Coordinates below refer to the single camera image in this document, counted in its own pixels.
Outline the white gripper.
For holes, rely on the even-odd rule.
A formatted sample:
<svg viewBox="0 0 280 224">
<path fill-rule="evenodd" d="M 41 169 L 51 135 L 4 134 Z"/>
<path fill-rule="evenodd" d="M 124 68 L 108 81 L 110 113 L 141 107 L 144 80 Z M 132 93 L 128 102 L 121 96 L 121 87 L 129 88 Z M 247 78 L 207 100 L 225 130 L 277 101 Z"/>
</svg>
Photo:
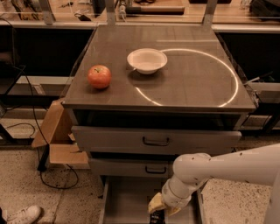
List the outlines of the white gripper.
<svg viewBox="0 0 280 224">
<path fill-rule="evenodd" d="M 172 216 L 180 211 L 180 208 L 186 207 L 192 198 L 192 187 L 183 183 L 178 178 L 169 178 L 163 188 L 162 193 L 158 192 L 148 204 L 150 214 L 165 210 L 166 215 Z"/>
</svg>

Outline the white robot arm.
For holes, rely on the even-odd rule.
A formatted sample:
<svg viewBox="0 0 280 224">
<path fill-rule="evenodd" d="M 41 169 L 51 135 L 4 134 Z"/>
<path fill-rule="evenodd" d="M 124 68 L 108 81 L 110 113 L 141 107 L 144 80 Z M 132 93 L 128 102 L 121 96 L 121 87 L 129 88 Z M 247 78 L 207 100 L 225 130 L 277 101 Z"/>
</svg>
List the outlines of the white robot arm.
<svg viewBox="0 0 280 224">
<path fill-rule="evenodd" d="M 271 186 L 263 224 L 280 221 L 280 144 L 212 157 L 206 153 L 183 154 L 172 165 L 173 175 L 148 205 L 150 214 L 164 210 L 174 215 L 188 205 L 192 194 L 209 179 L 225 179 Z"/>
</svg>

